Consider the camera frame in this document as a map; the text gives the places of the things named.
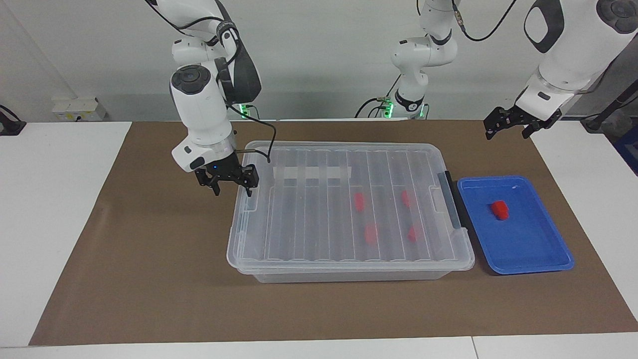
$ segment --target black cable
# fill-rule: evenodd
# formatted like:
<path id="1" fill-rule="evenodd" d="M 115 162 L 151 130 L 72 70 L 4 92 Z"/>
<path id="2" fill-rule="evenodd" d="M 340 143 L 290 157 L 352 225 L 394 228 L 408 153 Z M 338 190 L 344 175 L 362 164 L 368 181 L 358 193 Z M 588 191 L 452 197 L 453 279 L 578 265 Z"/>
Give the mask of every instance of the black cable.
<path id="1" fill-rule="evenodd" d="M 222 19 L 221 17 L 217 17 L 217 16 L 206 16 L 206 17 L 200 17 L 199 19 L 193 21 L 193 22 L 189 22 L 188 24 L 184 25 L 184 26 L 175 26 L 174 27 L 178 30 L 186 30 L 187 28 L 195 25 L 195 24 L 199 24 L 202 21 L 206 21 L 206 20 L 216 20 L 219 22 L 224 21 L 224 19 Z"/>
<path id="2" fill-rule="evenodd" d="M 510 6 L 507 8 L 507 10 L 505 11 L 505 13 L 503 14 L 503 16 L 501 17 L 501 20 L 498 21 L 498 23 L 496 24 L 496 26 L 494 27 L 494 29 L 492 29 L 492 31 L 490 31 L 489 34 L 485 35 L 482 38 L 473 38 L 472 36 L 468 35 L 467 31 L 465 30 L 465 25 L 463 24 L 463 17 L 461 16 L 461 12 L 459 11 L 459 8 L 456 6 L 456 2 L 454 0 L 452 0 L 452 9 L 454 10 L 454 15 L 456 16 L 456 21 L 459 24 L 459 27 L 461 28 L 461 32 L 463 32 L 463 34 L 465 35 L 465 37 L 467 37 L 468 39 L 474 41 L 474 42 L 481 42 L 483 40 L 488 39 L 490 36 L 492 36 L 496 30 L 501 26 L 501 24 L 503 23 L 503 20 L 505 20 L 505 18 L 507 17 L 507 14 L 510 13 L 510 10 L 512 9 L 512 7 L 514 7 L 514 4 L 516 4 L 516 1 L 518 0 L 512 0 L 512 3 L 510 4 Z"/>
<path id="3" fill-rule="evenodd" d="M 369 114 L 367 114 L 367 117 L 368 117 L 368 118 L 371 118 L 371 116 L 372 116 L 372 112 L 373 112 L 374 110 L 376 110 L 376 115 L 375 115 L 375 118 L 376 118 L 377 116 L 379 116 L 379 111 L 380 111 L 380 110 L 383 110 L 383 109 L 385 109 L 385 107 L 383 107 L 383 106 L 375 107 L 374 109 L 371 109 L 371 110 L 370 110 L 370 113 L 369 113 Z"/>
<path id="4" fill-rule="evenodd" d="M 262 119 L 261 116 L 259 116 L 259 109 L 257 108 L 257 106 L 255 105 L 246 105 L 247 108 L 249 109 L 255 109 L 255 112 L 257 112 L 257 119 Z"/>
<path id="5" fill-rule="evenodd" d="M 629 100 L 629 101 L 627 101 L 627 102 L 623 103 L 623 105 L 619 106 L 619 107 L 616 109 L 616 111 L 618 111 L 618 110 L 622 109 L 623 107 L 626 107 L 626 106 L 631 105 L 631 103 L 632 103 L 632 102 L 634 102 L 634 101 L 636 101 L 636 100 L 638 100 L 638 95 L 637 95 L 636 97 L 634 97 L 633 99 L 631 99 L 631 100 Z M 580 121 L 583 121 L 583 120 L 585 120 L 585 119 L 588 119 L 588 118 L 592 118 L 592 117 L 598 116 L 598 115 L 600 115 L 601 113 L 602 113 L 602 112 L 599 112 L 599 113 L 597 113 L 597 114 L 593 114 L 593 115 L 589 115 L 589 116 L 583 117 L 583 118 L 581 118 L 581 119 L 580 119 Z"/>
<path id="6" fill-rule="evenodd" d="M 607 68 L 605 69 L 605 71 L 603 71 L 602 75 L 600 76 L 600 78 L 598 79 L 598 82 L 596 82 L 596 84 L 594 85 L 594 88 L 591 90 L 586 90 L 586 91 L 578 91 L 576 94 L 577 95 L 588 95 L 590 93 L 594 93 L 594 91 L 596 91 L 599 87 L 600 87 L 600 83 L 605 79 L 605 76 L 607 75 L 607 72 L 609 71 L 609 69 L 611 68 L 611 65 L 614 64 L 614 62 L 616 61 L 616 59 L 614 59 L 614 61 L 611 61 L 609 63 L 609 66 L 607 66 Z"/>
<path id="7" fill-rule="evenodd" d="M 361 107 L 359 107 L 359 110 L 357 111 L 357 114 L 355 115 L 355 118 L 357 118 L 359 116 L 359 114 L 361 113 L 361 111 L 363 111 L 365 106 L 367 106 L 369 103 L 374 102 L 374 101 L 378 101 L 378 100 L 376 98 L 371 98 L 368 101 L 364 102 L 364 104 L 361 105 Z"/>
<path id="8" fill-rule="evenodd" d="M 230 59 L 226 61 L 226 67 L 230 66 L 230 64 L 232 64 L 233 61 L 235 61 L 235 59 L 237 58 L 237 54 L 242 49 L 242 42 L 241 42 L 241 38 L 239 38 L 239 33 L 237 33 L 237 38 L 235 38 L 235 35 L 233 35 L 233 40 L 235 40 L 235 46 L 237 47 L 237 50 L 235 50 L 235 53 L 233 54 L 233 56 L 231 56 Z M 219 72 L 217 73 L 217 76 L 215 76 L 215 82 L 217 82 L 217 85 L 219 85 Z"/>
<path id="9" fill-rule="evenodd" d="M 20 121 L 20 118 L 18 117 L 18 115 L 16 115 L 15 113 L 13 113 L 13 111 L 9 110 L 8 108 L 6 108 L 5 106 L 0 105 L 0 109 L 3 109 L 6 113 L 10 114 L 11 116 L 13 116 L 15 119 L 17 119 L 18 121 Z"/>
<path id="10" fill-rule="evenodd" d="M 153 11 L 155 11 L 156 14 L 159 15 L 159 17 L 161 17 L 167 24 L 171 25 L 175 30 L 177 30 L 180 34 L 184 35 L 184 36 L 189 36 L 192 37 L 191 35 L 185 33 L 182 30 L 186 30 L 187 28 L 195 25 L 195 24 L 199 24 L 202 21 L 206 21 L 206 20 L 217 20 L 219 22 L 224 21 L 224 19 L 217 17 L 217 16 L 206 16 L 206 17 L 200 17 L 199 19 L 190 22 L 184 26 L 177 26 L 175 24 L 173 24 L 172 22 L 170 22 L 164 15 L 162 15 L 157 9 L 155 9 L 155 6 L 153 6 L 153 4 L 151 3 L 151 0 L 145 0 L 146 3 L 151 7 L 151 9 L 153 9 Z M 214 46 L 214 44 L 216 43 L 216 39 L 217 36 L 213 36 L 208 42 L 212 42 L 212 45 L 209 46 Z"/>
<path id="11" fill-rule="evenodd" d="M 186 34 L 184 31 L 182 31 L 179 27 L 177 27 L 175 24 L 173 24 L 172 22 L 168 21 L 168 19 L 166 17 L 164 17 L 164 15 L 162 15 L 157 9 L 155 9 L 155 6 L 153 6 L 153 4 L 151 4 L 151 0 L 145 0 L 146 3 L 151 7 L 151 9 L 153 9 L 153 11 L 155 11 L 156 14 L 159 15 L 159 17 L 161 17 L 162 19 L 164 19 L 164 21 L 166 21 L 169 25 L 171 25 L 175 30 L 177 30 L 180 34 L 184 35 L 184 36 L 189 36 L 189 34 Z"/>
<path id="12" fill-rule="evenodd" d="M 254 151 L 248 150 L 250 152 L 255 152 L 255 153 L 259 153 L 259 154 L 263 155 L 266 158 L 266 160 L 268 161 L 268 163 L 270 163 L 271 162 L 272 145 L 275 143 L 275 138 L 277 137 L 277 128 L 275 126 L 271 125 L 270 123 L 263 122 L 260 119 L 256 119 L 256 118 L 253 118 L 251 116 L 248 116 L 248 115 L 245 115 L 245 114 L 241 113 L 240 110 L 236 109 L 235 107 L 232 107 L 231 105 L 228 104 L 228 102 L 226 103 L 226 106 L 229 109 L 233 110 L 234 112 L 238 113 L 240 116 L 248 118 L 249 120 L 257 122 L 257 123 L 259 123 L 261 125 L 268 126 L 268 127 L 270 127 L 272 129 L 272 140 L 271 140 L 271 145 L 268 147 L 268 154 L 265 154 L 265 153 L 263 153 L 261 151 L 257 151 L 257 150 L 254 150 Z"/>
<path id="13" fill-rule="evenodd" d="M 268 155 L 266 155 L 264 152 L 261 152 L 258 149 L 237 149 L 235 150 L 236 153 L 259 153 L 260 155 L 264 156 L 266 159 L 268 159 Z"/>
<path id="14" fill-rule="evenodd" d="M 390 87 L 390 89 L 388 90 L 388 93 L 385 94 L 385 97 L 390 96 L 390 93 L 392 92 L 392 90 L 394 89 L 394 86 L 397 85 L 397 83 L 399 82 L 399 79 L 401 78 L 401 74 L 399 74 L 399 76 L 397 76 L 397 79 L 394 80 L 394 83 L 392 84 L 392 86 Z M 379 116 L 379 111 L 376 112 L 375 117 Z"/>

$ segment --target electrical outlet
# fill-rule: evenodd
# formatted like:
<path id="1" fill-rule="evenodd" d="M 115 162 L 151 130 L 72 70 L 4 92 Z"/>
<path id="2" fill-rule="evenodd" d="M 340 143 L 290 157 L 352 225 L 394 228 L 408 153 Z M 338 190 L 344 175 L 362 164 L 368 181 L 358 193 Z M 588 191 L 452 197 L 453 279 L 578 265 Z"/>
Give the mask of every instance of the electrical outlet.
<path id="1" fill-rule="evenodd" d="M 392 113 L 394 112 L 394 103 L 390 97 L 384 97 L 381 106 L 381 110 L 383 110 L 382 114 L 385 118 L 392 118 Z"/>
<path id="2" fill-rule="evenodd" d="M 104 121 L 107 116 L 97 98 L 56 100 L 52 112 L 60 121 Z"/>
<path id="3" fill-rule="evenodd" d="M 246 116 L 250 116 L 250 110 L 248 109 L 248 106 L 244 105 L 243 103 L 237 103 L 234 105 L 234 107 L 242 113 L 242 119 L 246 119 Z"/>

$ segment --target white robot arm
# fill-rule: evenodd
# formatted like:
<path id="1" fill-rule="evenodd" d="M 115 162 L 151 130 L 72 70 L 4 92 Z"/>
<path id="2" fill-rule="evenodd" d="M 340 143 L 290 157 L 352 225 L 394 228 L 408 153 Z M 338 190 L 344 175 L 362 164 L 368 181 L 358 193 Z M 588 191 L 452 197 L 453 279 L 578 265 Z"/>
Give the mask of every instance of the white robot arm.
<path id="1" fill-rule="evenodd" d="M 463 25 L 457 11 L 459 25 Z M 523 137 L 550 128 L 560 107 L 596 79 L 629 44 L 638 28 L 636 0 L 537 0 L 524 23 L 544 53 L 514 106 L 495 108 L 484 120 L 486 137 L 526 125 Z"/>
<path id="2" fill-rule="evenodd" d="M 219 181 L 233 181 L 251 195 L 259 177 L 254 165 L 239 163 L 226 110 L 235 103 L 252 102 L 261 83 L 235 24 L 219 0 L 146 1 L 185 35 L 173 44 L 173 57 L 181 67 L 171 77 L 170 93 L 188 136 L 173 149 L 173 158 L 216 195 Z M 204 40 L 182 30 L 212 38 Z"/>
<path id="3" fill-rule="evenodd" d="M 394 115 L 414 118 L 420 114 L 428 85 L 425 67 L 451 63 L 458 50 L 452 37 L 454 11 L 450 0 L 425 0 L 420 11 L 425 37 L 401 40 L 392 55 L 392 64 L 401 72 L 392 97 Z"/>

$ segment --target plastic container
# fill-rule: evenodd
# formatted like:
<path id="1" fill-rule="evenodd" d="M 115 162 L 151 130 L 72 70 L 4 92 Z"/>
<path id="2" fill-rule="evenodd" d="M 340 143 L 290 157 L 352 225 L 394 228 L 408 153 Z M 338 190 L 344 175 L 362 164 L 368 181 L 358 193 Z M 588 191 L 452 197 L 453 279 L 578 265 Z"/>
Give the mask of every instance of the plastic container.
<path id="1" fill-rule="evenodd" d="M 227 258 L 241 273 L 264 283 L 421 280 L 474 265 L 436 147 L 276 142 L 271 158 L 244 155 L 260 183 L 252 197 L 240 188 L 235 204 Z"/>

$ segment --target table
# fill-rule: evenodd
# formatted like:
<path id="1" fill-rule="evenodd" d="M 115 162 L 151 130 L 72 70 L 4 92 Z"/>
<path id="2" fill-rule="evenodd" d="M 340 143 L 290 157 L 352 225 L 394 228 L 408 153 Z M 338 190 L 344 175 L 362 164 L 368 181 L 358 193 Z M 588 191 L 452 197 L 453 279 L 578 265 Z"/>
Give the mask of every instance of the table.
<path id="1" fill-rule="evenodd" d="M 79 237 L 130 123 L 32 123 L 22 135 L 0 139 L 0 346 L 29 342 L 53 287 Z M 634 316 L 638 312 L 638 178 L 601 135 L 578 123 L 558 123 L 533 141 L 560 186 Z M 286 357 L 307 348 L 314 353 L 387 357 L 427 353 L 430 357 L 553 357 L 582 353 L 634 357 L 638 333 L 530 337 L 458 337 L 330 342 L 128 344 L 0 350 L 0 357 L 212 356 Z"/>

